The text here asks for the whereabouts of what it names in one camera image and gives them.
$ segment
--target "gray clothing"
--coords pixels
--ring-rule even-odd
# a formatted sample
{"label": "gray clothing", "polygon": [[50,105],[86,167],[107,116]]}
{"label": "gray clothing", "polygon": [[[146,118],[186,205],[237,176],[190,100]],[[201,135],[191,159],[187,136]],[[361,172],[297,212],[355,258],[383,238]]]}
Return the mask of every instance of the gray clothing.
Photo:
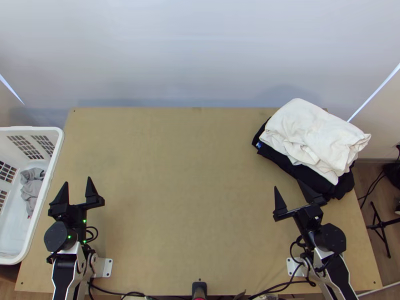
{"label": "gray clothing", "polygon": [[34,213],[36,201],[42,187],[45,170],[34,167],[21,171],[21,197],[26,201],[26,212],[30,218]]}

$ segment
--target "white backdrop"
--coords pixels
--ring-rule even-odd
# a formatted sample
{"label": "white backdrop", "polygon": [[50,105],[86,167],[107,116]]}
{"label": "white backdrop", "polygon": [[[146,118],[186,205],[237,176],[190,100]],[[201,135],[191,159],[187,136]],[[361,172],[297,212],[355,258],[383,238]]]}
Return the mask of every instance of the white backdrop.
{"label": "white backdrop", "polygon": [[73,106],[279,107],[347,120],[400,62],[398,0],[0,0],[14,113]]}

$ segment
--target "folded white shirt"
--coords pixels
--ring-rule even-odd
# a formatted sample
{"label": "folded white shirt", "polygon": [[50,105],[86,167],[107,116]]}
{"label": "folded white shirt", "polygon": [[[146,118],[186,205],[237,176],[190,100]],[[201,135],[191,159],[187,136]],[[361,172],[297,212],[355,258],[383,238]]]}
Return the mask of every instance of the folded white shirt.
{"label": "folded white shirt", "polygon": [[265,125],[259,139],[336,185],[371,135],[303,99],[293,99]]}

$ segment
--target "white laundry basket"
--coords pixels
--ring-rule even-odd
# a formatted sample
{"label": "white laundry basket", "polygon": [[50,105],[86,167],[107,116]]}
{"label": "white laundry basket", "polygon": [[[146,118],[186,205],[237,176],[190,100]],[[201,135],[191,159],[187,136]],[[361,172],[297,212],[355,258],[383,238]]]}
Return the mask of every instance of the white laundry basket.
{"label": "white laundry basket", "polygon": [[[0,127],[0,265],[17,264],[27,255],[63,140],[57,127]],[[46,174],[28,218],[20,172],[31,168]]]}

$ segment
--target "wooden table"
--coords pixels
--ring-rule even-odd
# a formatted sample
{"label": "wooden table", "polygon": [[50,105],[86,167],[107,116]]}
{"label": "wooden table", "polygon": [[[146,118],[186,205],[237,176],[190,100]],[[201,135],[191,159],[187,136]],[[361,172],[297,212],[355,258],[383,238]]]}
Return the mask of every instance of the wooden table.
{"label": "wooden table", "polygon": [[[76,108],[16,290],[53,292],[43,237],[64,181],[70,203],[85,201],[87,176],[105,198],[88,212],[92,243],[113,258],[105,289],[189,295],[202,280],[210,295],[262,291],[286,282],[293,219],[274,222],[274,186],[289,209],[304,205],[296,181],[251,145],[274,108]],[[382,287],[354,191],[331,200],[323,223],[347,237],[345,260],[356,291]],[[286,294],[319,293],[293,284]]]}

